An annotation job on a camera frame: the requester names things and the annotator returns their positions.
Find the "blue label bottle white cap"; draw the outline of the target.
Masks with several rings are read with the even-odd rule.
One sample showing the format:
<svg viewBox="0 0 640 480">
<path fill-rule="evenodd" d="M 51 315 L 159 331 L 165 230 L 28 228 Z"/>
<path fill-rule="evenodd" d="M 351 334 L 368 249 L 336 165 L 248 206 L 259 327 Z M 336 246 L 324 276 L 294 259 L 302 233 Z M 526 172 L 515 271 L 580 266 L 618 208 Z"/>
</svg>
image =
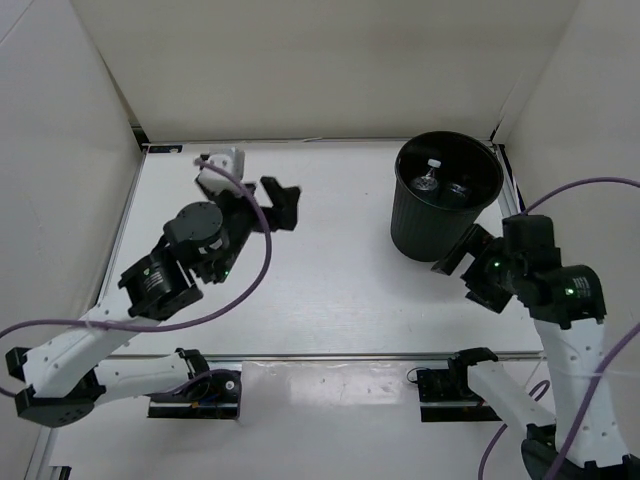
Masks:
<svg viewBox="0 0 640 480">
<path fill-rule="evenodd" d="M 444 208 L 463 209 L 467 206 L 472 189 L 456 182 L 447 182 L 443 186 L 440 201 Z"/>
</svg>

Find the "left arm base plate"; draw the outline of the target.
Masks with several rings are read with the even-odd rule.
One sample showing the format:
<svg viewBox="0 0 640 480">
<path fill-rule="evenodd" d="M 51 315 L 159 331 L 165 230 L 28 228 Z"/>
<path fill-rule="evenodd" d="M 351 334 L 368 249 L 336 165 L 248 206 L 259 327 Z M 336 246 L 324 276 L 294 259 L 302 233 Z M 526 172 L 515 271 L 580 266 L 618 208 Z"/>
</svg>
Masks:
<svg viewBox="0 0 640 480">
<path fill-rule="evenodd" d="M 229 420 L 240 417 L 242 364 L 210 363 L 209 378 L 178 394 L 151 396 L 147 408 L 150 419 Z"/>
</svg>

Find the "clear unlabelled plastic bottle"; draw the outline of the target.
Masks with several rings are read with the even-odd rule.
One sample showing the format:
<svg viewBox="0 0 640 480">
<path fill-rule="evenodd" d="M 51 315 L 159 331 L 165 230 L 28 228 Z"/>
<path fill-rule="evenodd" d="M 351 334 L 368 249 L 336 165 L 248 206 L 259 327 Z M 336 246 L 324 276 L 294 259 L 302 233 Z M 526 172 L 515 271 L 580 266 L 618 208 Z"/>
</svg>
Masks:
<svg viewBox="0 0 640 480">
<path fill-rule="evenodd" d="M 429 159 L 427 162 L 428 170 L 425 174 L 414 178 L 410 186 L 418 194 L 423 197 L 432 197 L 438 192 L 439 180 L 438 171 L 441 167 L 441 161 Z"/>
</svg>

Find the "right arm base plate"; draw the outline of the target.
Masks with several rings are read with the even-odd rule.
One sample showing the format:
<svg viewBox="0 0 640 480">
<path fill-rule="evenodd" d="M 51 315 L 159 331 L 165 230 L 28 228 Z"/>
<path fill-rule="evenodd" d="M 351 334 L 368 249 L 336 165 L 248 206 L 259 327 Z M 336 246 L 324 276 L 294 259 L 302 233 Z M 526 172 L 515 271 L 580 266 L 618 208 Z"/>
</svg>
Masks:
<svg viewBox="0 0 640 480">
<path fill-rule="evenodd" d="M 422 423 L 498 422 L 499 416 L 484 399 L 460 390 L 448 369 L 415 367 L 406 374 L 418 390 Z"/>
</svg>

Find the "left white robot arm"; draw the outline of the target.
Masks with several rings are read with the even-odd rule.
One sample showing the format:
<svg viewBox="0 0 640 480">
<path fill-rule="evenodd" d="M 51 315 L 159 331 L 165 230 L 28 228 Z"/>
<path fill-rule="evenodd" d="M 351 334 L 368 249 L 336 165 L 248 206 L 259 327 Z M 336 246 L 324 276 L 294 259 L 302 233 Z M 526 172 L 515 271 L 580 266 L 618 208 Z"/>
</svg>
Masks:
<svg viewBox="0 0 640 480">
<path fill-rule="evenodd" d="M 225 282 L 252 233 L 270 237 L 295 229 L 300 188 L 283 187 L 273 177 L 260 182 L 268 207 L 257 204 L 252 183 L 198 180 L 204 200 L 166 222 L 151 252 L 121 274 L 118 287 L 125 297 L 104 298 L 38 347 L 9 350 L 8 374 L 24 384 L 12 396 L 18 417 L 59 428 L 129 397 L 207 405 L 238 395 L 239 380 L 212 371 L 196 349 L 178 348 L 152 360 L 110 356 L 134 336 L 162 330 L 163 322 L 200 301 L 200 283 Z"/>
</svg>

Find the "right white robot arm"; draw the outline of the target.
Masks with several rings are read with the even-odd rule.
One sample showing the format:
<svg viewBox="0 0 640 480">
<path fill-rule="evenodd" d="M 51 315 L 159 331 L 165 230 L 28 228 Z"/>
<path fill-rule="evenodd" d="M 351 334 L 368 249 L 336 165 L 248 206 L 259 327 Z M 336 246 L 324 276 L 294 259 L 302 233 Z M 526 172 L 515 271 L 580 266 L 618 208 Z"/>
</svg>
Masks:
<svg viewBox="0 0 640 480">
<path fill-rule="evenodd" d="M 495 237 L 471 225 L 433 271 L 449 275 L 473 258 L 462 279 L 467 299 L 500 313 L 517 299 L 534 321 L 549 371 L 554 409 L 541 407 L 487 348 L 448 360 L 452 393 L 478 396 L 519 432 L 521 456 L 532 479 L 636 479 L 639 459 L 620 430 L 606 368 L 620 352 L 603 348 L 607 315 L 601 281 L 586 265 L 565 266 L 552 220 L 516 215 Z"/>
</svg>

